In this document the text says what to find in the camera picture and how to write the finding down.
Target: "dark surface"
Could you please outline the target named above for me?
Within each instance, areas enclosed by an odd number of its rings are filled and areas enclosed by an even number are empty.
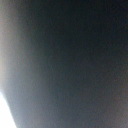
[[[128,127],[126,5],[4,4],[2,88],[17,128]]]

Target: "dark background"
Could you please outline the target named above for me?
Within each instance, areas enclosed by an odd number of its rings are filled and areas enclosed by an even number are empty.
[[[128,127],[126,1],[3,6],[1,86],[17,128]]]

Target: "bright light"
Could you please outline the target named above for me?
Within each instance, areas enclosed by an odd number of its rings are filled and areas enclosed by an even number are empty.
[[[0,128],[16,128],[4,97],[0,94]]]

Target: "white light patch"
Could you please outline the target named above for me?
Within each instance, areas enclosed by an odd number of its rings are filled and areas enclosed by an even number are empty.
[[[16,128],[4,97],[0,94],[0,128]]]

